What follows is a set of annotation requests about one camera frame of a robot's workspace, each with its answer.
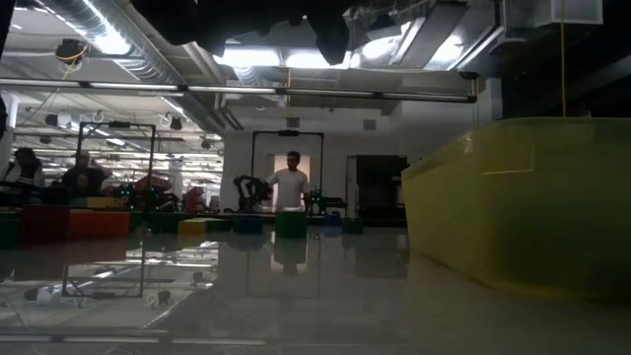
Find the person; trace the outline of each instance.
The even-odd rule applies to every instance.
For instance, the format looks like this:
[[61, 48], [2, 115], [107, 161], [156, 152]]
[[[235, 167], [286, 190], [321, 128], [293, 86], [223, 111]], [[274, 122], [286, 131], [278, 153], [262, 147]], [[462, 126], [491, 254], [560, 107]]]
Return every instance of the person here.
[[101, 195], [101, 185], [111, 176], [111, 170], [100, 166], [87, 151], [77, 155], [77, 164], [61, 178], [61, 183], [70, 189], [72, 197]]
[[278, 183], [276, 210], [300, 207], [301, 194], [309, 195], [309, 179], [298, 170], [299, 163], [300, 153], [291, 151], [287, 153], [287, 169], [279, 170], [267, 179], [270, 186]]
[[12, 182], [16, 187], [23, 185], [44, 188], [45, 179], [41, 161], [35, 156], [33, 149], [19, 148], [14, 156], [16, 157], [15, 162], [9, 163], [2, 180]]

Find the white t-shirt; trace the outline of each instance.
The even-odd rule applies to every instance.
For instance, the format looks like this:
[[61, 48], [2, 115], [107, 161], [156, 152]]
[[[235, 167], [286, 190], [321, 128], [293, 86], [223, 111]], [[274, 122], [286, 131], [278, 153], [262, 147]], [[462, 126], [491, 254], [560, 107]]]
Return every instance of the white t-shirt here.
[[309, 179], [301, 171], [279, 170], [267, 182], [270, 185], [278, 183], [276, 208], [300, 207], [303, 192], [309, 192]]

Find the glossy floor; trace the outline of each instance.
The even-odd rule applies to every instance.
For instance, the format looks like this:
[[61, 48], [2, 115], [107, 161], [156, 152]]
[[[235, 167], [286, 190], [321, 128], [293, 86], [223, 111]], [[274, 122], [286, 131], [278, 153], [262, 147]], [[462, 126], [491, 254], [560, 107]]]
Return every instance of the glossy floor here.
[[0, 353], [631, 353], [631, 308], [490, 289], [405, 230], [151, 238], [3, 251]]

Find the red machine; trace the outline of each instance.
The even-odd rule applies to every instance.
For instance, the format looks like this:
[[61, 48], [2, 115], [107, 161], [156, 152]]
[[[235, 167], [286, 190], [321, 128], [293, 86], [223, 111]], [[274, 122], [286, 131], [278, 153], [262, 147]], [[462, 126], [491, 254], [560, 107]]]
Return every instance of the red machine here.
[[199, 213], [206, 209], [204, 203], [204, 189], [194, 187], [184, 195], [184, 208], [186, 213]]

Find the yellow counter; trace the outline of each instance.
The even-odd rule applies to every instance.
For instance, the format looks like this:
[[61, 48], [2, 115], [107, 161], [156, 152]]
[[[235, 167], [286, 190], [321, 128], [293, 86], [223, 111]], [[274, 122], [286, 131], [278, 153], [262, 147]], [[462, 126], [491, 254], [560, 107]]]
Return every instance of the yellow counter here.
[[501, 289], [631, 296], [631, 119], [493, 122], [402, 183], [413, 250]]

